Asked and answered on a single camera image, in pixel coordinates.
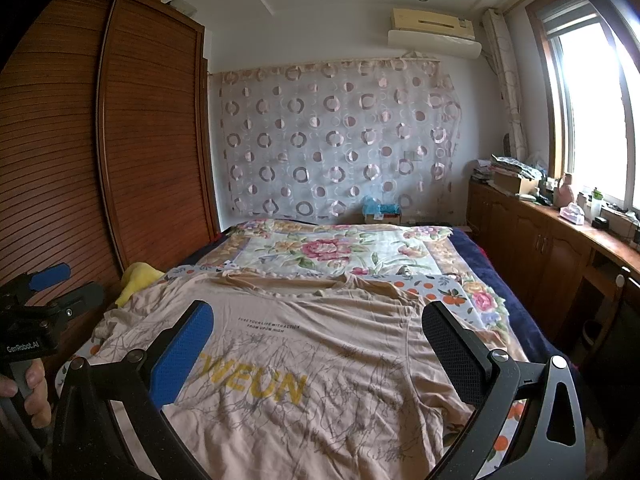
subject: window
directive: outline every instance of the window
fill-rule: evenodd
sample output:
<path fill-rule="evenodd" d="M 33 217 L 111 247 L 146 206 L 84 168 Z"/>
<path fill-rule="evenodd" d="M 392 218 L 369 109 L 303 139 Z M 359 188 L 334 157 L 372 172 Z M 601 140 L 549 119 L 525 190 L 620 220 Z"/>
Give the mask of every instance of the window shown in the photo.
<path fill-rule="evenodd" d="M 587 0 L 527 7 L 550 106 L 550 174 L 640 210 L 640 74 Z"/>

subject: window curtain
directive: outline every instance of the window curtain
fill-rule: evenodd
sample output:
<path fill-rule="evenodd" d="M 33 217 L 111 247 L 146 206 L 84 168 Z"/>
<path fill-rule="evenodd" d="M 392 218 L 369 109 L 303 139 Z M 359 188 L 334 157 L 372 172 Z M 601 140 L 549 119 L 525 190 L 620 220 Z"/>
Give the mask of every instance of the window curtain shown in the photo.
<path fill-rule="evenodd" d="M 509 29 L 504 16 L 495 9 L 488 9 L 484 13 L 482 25 L 489 40 L 494 66 L 500 81 L 500 92 L 509 123 L 511 156 L 524 162 L 527 158 L 527 139 L 520 121 L 522 94 Z"/>
<path fill-rule="evenodd" d="M 372 196 L 448 220 L 460 103 L 433 59 L 361 59 L 217 75 L 218 145 L 237 217 L 338 221 Z"/>

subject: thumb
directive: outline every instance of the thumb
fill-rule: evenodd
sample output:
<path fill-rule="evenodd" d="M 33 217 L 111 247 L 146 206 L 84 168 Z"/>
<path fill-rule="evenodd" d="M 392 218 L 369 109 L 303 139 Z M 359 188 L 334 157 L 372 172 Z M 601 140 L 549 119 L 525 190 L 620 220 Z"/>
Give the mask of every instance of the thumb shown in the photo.
<path fill-rule="evenodd" d="M 0 397 L 13 397 L 18 393 L 18 385 L 8 377 L 0 375 Z"/>

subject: wardrobe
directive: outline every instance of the wardrobe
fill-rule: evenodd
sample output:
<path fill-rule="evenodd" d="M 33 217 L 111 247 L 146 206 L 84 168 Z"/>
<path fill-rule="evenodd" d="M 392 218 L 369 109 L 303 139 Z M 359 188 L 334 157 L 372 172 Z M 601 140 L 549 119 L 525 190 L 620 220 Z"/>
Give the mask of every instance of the wardrobe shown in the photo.
<path fill-rule="evenodd" d="M 204 28 L 157 0 L 53 0 L 0 73 L 0 283 L 66 262 L 107 304 L 218 234 Z M 57 366 L 102 315 L 75 319 Z"/>

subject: screw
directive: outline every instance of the screw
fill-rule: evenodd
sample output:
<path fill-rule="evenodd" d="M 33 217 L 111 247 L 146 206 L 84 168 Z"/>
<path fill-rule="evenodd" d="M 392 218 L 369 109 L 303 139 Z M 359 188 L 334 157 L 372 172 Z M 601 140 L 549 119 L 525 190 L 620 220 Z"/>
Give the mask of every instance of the screw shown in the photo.
<path fill-rule="evenodd" d="M 553 364 L 553 366 L 555 366 L 556 368 L 566 368 L 566 360 L 564 359 L 564 357 L 560 356 L 560 355 L 554 355 L 551 358 L 551 362 Z"/>
<path fill-rule="evenodd" d="M 135 350 L 130 351 L 127 354 L 127 361 L 130 363 L 139 363 L 142 361 L 142 358 L 145 356 L 145 351 L 140 348 L 136 348 Z"/>
<path fill-rule="evenodd" d="M 71 369 L 79 370 L 84 366 L 84 357 L 76 357 L 73 361 L 71 361 Z"/>
<path fill-rule="evenodd" d="M 495 349 L 491 352 L 491 356 L 496 360 L 496 361 L 500 361 L 500 362 L 507 362 L 509 360 L 509 354 L 507 354 L 507 352 L 505 352 L 504 350 L 500 350 L 500 349 Z"/>

